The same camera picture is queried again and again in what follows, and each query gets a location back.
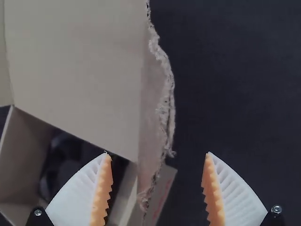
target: torn cardboard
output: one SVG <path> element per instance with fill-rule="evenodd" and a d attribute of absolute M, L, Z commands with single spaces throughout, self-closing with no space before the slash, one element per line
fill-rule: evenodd
<path fill-rule="evenodd" d="M 175 113 L 173 74 L 149 3 L 146 12 L 140 0 L 0 2 L 0 105 L 138 164 L 146 213 L 173 155 Z"/>

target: dark object inside box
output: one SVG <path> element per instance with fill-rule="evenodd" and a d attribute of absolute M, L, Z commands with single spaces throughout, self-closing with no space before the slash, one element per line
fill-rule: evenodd
<path fill-rule="evenodd" d="M 104 152 L 104 149 L 91 143 L 61 130 L 56 130 L 49 145 L 48 155 L 41 174 L 39 187 L 41 197 L 49 203 L 78 170 Z M 129 161 L 108 153 L 112 157 L 111 166 L 114 180 L 110 193 L 111 199 L 108 201 L 109 215 Z"/>

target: beige cardboard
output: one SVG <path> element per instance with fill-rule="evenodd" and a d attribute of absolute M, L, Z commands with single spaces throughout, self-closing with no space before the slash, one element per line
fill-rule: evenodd
<path fill-rule="evenodd" d="M 38 203 L 36 192 L 50 131 L 46 123 L 10 108 L 0 141 L 0 212 L 15 226 L 24 226 L 25 216 Z"/>
<path fill-rule="evenodd" d="M 127 199 L 126 207 L 124 205 L 122 207 L 114 207 L 115 209 L 113 209 L 110 216 L 112 219 L 109 221 L 108 226 L 155 226 L 167 200 L 176 173 L 176 169 L 163 164 L 160 178 L 157 180 L 157 186 L 149 203 L 149 209 L 145 215 L 144 222 L 144 213 L 140 205 L 136 202 L 137 188 L 134 186 L 130 197 Z"/>
<path fill-rule="evenodd" d="M 146 40 L 150 39 L 148 30 Z M 142 73 L 141 117 L 138 162 L 138 192 L 147 193 L 152 186 L 152 179 L 145 175 L 155 175 L 161 167 L 164 133 L 160 127 L 160 115 L 156 111 L 164 87 L 165 75 L 159 61 L 144 46 L 145 61 Z"/>
<path fill-rule="evenodd" d="M 172 154 L 174 82 L 145 2 L 7 0 L 5 21 L 15 105 L 138 161 L 146 211 Z"/>
<path fill-rule="evenodd" d="M 137 161 L 143 0 L 7 0 L 15 105 Z"/>
<path fill-rule="evenodd" d="M 0 0 L 0 106 L 12 103 L 4 39 L 4 0 Z"/>

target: cardboard box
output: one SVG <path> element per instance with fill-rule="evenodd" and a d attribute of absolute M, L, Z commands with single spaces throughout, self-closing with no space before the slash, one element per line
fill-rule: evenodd
<path fill-rule="evenodd" d="M 37 185 L 54 127 L 130 160 L 108 225 L 141 225 L 144 4 L 0 0 L 0 105 L 12 105 L 0 142 L 0 212 L 13 225 L 24 226 L 39 204 Z M 167 166 L 163 172 L 158 184 L 176 174 Z M 146 225 L 154 225 L 165 199 L 150 204 L 159 207 Z"/>

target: cardboard flap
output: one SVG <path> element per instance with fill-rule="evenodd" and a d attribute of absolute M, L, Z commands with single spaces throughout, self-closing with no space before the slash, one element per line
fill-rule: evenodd
<path fill-rule="evenodd" d="M 0 0 L 0 106 L 13 103 L 10 91 L 4 34 L 4 0 Z"/>
<path fill-rule="evenodd" d="M 11 107 L 0 141 L 0 202 L 34 204 L 51 127 Z"/>
<path fill-rule="evenodd" d="M 8 0 L 15 105 L 137 161 L 145 2 Z"/>

